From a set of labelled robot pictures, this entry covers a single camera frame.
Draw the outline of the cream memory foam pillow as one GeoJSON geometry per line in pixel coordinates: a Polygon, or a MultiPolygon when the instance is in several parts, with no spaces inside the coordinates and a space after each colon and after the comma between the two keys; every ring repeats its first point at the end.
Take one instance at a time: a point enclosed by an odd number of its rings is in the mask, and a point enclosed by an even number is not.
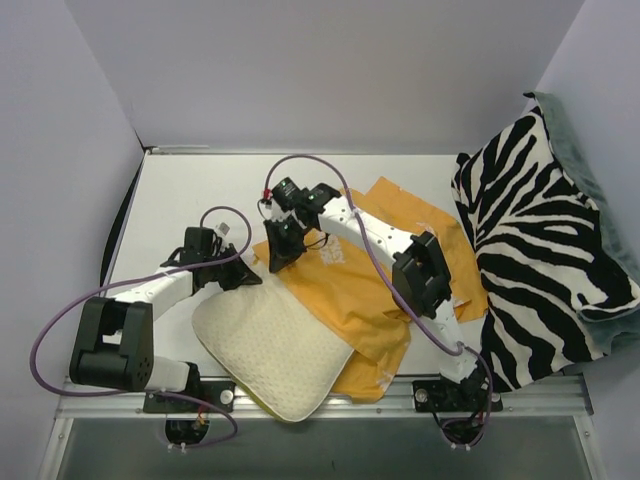
{"type": "Polygon", "coordinates": [[[287,423],[318,409],[354,352],[271,275],[203,301],[192,327],[237,384],[287,423]]]}

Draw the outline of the orange pillowcase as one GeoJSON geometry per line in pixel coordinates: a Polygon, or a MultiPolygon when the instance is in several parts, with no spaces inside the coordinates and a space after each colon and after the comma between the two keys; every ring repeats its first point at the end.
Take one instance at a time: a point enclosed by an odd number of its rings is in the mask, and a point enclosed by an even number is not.
{"type": "MultiPolygon", "coordinates": [[[[475,254],[458,221],[381,177],[362,194],[352,193],[358,207],[401,230],[428,231],[439,241],[452,276],[451,289],[459,323],[484,316],[487,292],[481,284],[475,254]]],[[[410,320],[395,304],[367,253],[336,236],[312,231],[310,249],[278,278],[323,324],[354,352],[332,390],[361,403],[379,400],[397,374],[409,347],[410,320]]]]}

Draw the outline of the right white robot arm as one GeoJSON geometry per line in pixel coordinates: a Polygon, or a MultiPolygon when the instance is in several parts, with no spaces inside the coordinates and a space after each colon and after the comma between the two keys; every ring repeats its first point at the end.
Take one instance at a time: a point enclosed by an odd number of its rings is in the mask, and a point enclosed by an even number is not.
{"type": "Polygon", "coordinates": [[[478,356],[466,345],[456,319],[451,273],[436,237],[398,229],[356,207],[348,194],[320,183],[300,189],[285,178],[259,203],[269,245],[269,269],[277,273],[307,251],[312,230],[335,236],[365,251],[398,305],[438,348],[446,402],[465,409],[479,397],[472,375],[478,356]]]}

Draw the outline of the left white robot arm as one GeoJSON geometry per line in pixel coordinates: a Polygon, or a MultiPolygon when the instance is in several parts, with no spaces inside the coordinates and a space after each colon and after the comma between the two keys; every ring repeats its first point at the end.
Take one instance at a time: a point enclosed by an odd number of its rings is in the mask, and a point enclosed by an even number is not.
{"type": "Polygon", "coordinates": [[[210,283],[230,291],[260,285],[262,279],[225,241],[223,232],[189,227],[183,245],[152,280],[84,303],[69,367],[71,381],[126,392],[166,391],[176,409],[196,408],[203,396],[197,366],[157,356],[153,326],[210,283]]]}

